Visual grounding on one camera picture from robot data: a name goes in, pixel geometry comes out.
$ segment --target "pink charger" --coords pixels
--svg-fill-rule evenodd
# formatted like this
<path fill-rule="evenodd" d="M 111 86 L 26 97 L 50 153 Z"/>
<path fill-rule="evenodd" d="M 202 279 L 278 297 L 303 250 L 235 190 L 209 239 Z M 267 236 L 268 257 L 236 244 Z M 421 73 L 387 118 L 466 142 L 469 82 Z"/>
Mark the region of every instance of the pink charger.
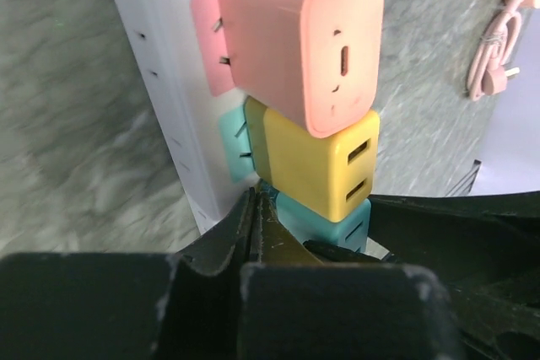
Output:
<path fill-rule="evenodd" d="M 505 0 L 505 7 L 491 22 L 472 60 L 467 80 L 471 100 L 506 90 L 504 65 L 516 45 L 521 31 L 519 8 L 539 8 L 540 0 Z"/>
<path fill-rule="evenodd" d="M 235 85 L 313 137 L 375 99 L 384 0 L 219 0 Z"/>

